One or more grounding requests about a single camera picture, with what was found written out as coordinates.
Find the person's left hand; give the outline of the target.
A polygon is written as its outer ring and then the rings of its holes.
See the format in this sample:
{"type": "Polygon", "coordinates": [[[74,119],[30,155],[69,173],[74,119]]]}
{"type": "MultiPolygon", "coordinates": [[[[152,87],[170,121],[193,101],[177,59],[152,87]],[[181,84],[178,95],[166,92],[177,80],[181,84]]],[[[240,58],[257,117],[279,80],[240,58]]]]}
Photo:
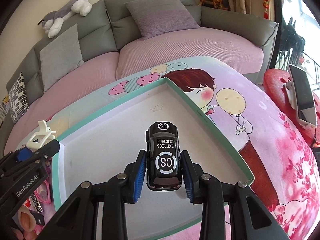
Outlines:
{"type": "Polygon", "coordinates": [[[22,205],[18,210],[18,222],[22,227],[22,231],[11,228],[17,239],[35,240],[37,238],[37,233],[35,232],[36,219],[25,205],[22,205]]]}

